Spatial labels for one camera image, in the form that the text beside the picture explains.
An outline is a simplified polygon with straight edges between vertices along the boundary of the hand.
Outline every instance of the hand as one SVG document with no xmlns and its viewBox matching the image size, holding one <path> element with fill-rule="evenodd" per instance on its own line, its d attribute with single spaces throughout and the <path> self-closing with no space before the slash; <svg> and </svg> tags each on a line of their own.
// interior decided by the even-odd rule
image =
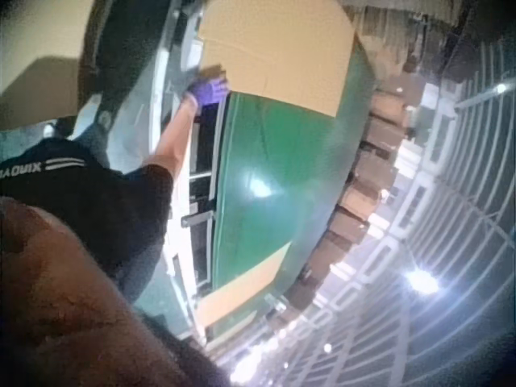
<svg viewBox="0 0 516 387">
<path fill-rule="evenodd" d="M 227 79 L 224 76 L 199 79 L 186 90 L 200 107 L 221 102 L 228 94 Z"/>
</svg>

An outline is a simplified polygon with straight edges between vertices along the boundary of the skin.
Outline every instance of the skin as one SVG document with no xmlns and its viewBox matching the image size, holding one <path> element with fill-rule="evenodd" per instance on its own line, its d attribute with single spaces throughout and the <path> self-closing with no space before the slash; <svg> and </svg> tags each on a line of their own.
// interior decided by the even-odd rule
<svg viewBox="0 0 516 387">
<path fill-rule="evenodd" d="M 2 211 L 2 340 L 52 386 L 191 385 L 59 220 Z"/>
</svg>

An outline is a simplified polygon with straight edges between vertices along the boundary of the bright light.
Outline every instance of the bright light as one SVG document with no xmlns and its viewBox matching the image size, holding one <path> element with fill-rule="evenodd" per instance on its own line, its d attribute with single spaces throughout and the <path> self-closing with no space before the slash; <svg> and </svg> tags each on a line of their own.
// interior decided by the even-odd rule
<svg viewBox="0 0 516 387">
<path fill-rule="evenodd" d="M 258 364 L 261 362 L 261 351 L 258 347 L 254 347 L 247 356 L 245 356 L 235 367 L 231 374 L 233 383 L 244 384 L 254 377 Z"/>
<path fill-rule="evenodd" d="M 409 280 L 414 290 L 421 294 L 433 294 L 439 290 L 437 280 L 433 278 L 429 272 L 425 272 L 419 268 L 412 273 L 406 274 L 406 278 Z"/>
<path fill-rule="evenodd" d="M 383 219 L 380 215 L 372 213 L 368 222 L 374 224 L 376 227 L 381 228 L 382 230 L 387 230 L 390 226 L 390 222 L 387 219 Z"/>
<path fill-rule="evenodd" d="M 389 198 L 390 196 L 390 192 L 387 190 L 387 189 L 383 189 L 381 192 L 380 192 L 380 195 L 381 195 L 381 200 L 385 201 Z"/>
<path fill-rule="evenodd" d="M 267 198 L 273 194 L 272 190 L 262 180 L 253 177 L 249 188 L 257 198 Z"/>
<path fill-rule="evenodd" d="M 271 337 L 271 339 L 265 344 L 264 349 L 267 352 L 276 351 L 280 347 L 280 343 L 276 337 Z"/>
<path fill-rule="evenodd" d="M 378 228 L 373 224 L 369 226 L 368 234 L 375 239 L 382 239 L 385 235 L 384 231 L 381 228 Z"/>
<path fill-rule="evenodd" d="M 507 91 L 507 86 L 501 83 L 500 85 L 497 85 L 496 91 L 499 94 L 505 93 Z"/>
</svg>

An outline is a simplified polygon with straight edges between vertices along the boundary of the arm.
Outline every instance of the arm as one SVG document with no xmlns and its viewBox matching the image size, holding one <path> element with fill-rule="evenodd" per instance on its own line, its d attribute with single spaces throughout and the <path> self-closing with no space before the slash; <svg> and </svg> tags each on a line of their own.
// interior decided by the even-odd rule
<svg viewBox="0 0 516 387">
<path fill-rule="evenodd" d="M 145 161 L 145 164 L 157 164 L 167 169 L 174 180 L 177 179 L 185 160 L 188 138 L 197 109 L 198 102 L 195 97 L 186 94 L 175 117 L 161 135 L 154 154 Z"/>
<path fill-rule="evenodd" d="M 145 164 L 166 168 L 177 179 L 185 160 L 186 147 L 198 107 L 220 102 L 228 93 L 224 77 L 200 80 L 185 93 L 173 120 L 161 135 L 154 154 Z"/>
<path fill-rule="evenodd" d="M 65 225 L 12 199 L 0 212 L 2 350 L 34 385 L 190 385 Z"/>
</svg>

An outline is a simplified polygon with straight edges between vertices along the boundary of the ceiling light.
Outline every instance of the ceiling light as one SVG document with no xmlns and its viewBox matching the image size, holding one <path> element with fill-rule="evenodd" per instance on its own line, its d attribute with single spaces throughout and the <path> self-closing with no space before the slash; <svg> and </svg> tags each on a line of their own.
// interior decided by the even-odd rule
<svg viewBox="0 0 516 387">
<path fill-rule="evenodd" d="M 245 384 L 254 377 L 258 364 L 261 362 L 261 352 L 255 347 L 235 367 L 230 378 L 233 383 Z"/>
<path fill-rule="evenodd" d="M 374 212 L 369 215 L 368 222 L 378 228 L 381 228 L 382 230 L 387 230 L 390 226 L 390 222 L 387 219 L 382 218 L 380 215 Z"/>
<path fill-rule="evenodd" d="M 387 189 L 383 189 L 382 191 L 380 191 L 380 194 L 381 194 L 381 200 L 387 200 L 390 196 L 390 192 L 387 190 Z"/>
<path fill-rule="evenodd" d="M 374 224 L 369 226 L 368 234 L 375 239 L 382 239 L 385 235 L 384 231 L 381 228 L 376 227 Z"/>
<path fill-rule="evenodd" d="M 407 280 L 412 288 L 421 294 L 433 294 L 439 290 L 437 280 L 429 272 L 416 269 L 412 273 L 406 274 Z"/>
<path fill-rule="evenodd" d="M 276 337 L 271 339 L 264 345 L 264 350 L 267 352 L 276 351 L 280 347 L 280 343 Z"/>
<path fill-rule="evenodd" d="M 505 93 L 507 91 L 507 86 L 505 84 L 501 83 L 501 84 L 497 85 L 496 91 L 499 94 Z"/>
</svg>

